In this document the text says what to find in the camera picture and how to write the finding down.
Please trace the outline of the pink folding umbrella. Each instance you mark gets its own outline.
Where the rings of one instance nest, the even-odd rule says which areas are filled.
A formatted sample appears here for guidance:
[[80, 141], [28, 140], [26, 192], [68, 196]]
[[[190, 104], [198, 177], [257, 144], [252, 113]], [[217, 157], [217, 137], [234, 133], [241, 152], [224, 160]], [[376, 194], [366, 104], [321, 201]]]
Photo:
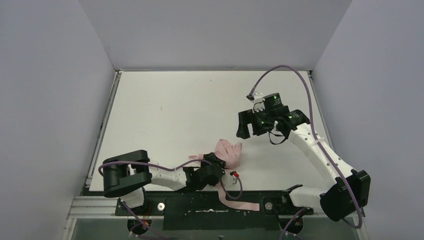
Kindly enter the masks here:
[[232, 144], [226, 139], [220, 139], [215, 146], [214, 154], [218, 159], [225, 162], [224, 169], [226, 171], [222, 183], [219, 182], [215, 185], [219, 201], [231, 209], [258, 212], [260, 210], [259, 203], [239, 201], [240, 197], [230, 196], [226, 189], [227, 186], [233, 186], [239, 183], [239, 193], [243, 193], [243, 184], [241, 181], [237, 180], [236, 177], [234, 180], [231, 180], [232, 176], [230, 175], [230, 173], [235, 172], [237, 167], [240, 165], [242, 143], [238, 142], [236, 144]]

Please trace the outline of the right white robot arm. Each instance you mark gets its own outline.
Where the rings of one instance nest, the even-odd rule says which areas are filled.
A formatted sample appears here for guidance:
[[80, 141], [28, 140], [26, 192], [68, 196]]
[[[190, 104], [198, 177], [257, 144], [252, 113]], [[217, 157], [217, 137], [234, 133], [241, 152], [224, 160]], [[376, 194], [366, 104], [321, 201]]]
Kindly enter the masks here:
[[247, 96], [252, 109], [238, 113], [236, 136], [271, 134], [273, 130], [296, 145], [323, 178], [324, 189], [301, 184], [289, 188], [284, 197], [293, 207], [322, 210], [332, 221], [339, 221], [368, 204], [371, 177], [342, 160], [312, 128], [308, 117], [299, 109], [290, 111], [279, 93]]

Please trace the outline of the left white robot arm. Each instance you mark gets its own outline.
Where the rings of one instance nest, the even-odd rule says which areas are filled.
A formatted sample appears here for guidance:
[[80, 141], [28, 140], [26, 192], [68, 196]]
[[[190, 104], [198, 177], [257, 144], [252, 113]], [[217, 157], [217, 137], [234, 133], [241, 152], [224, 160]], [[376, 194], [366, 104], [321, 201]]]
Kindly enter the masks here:
[[145, 186], [149, 184], [181, 193], [237, 184], [226, 166], [211, 152], [191, 156], [187, 162], [168, 168], [151, 162], [147, 151], [136, 150], [104, 160], [98, 171], [103, 177], [104, 197], [120, 198], [133, 209], [146, 203]]

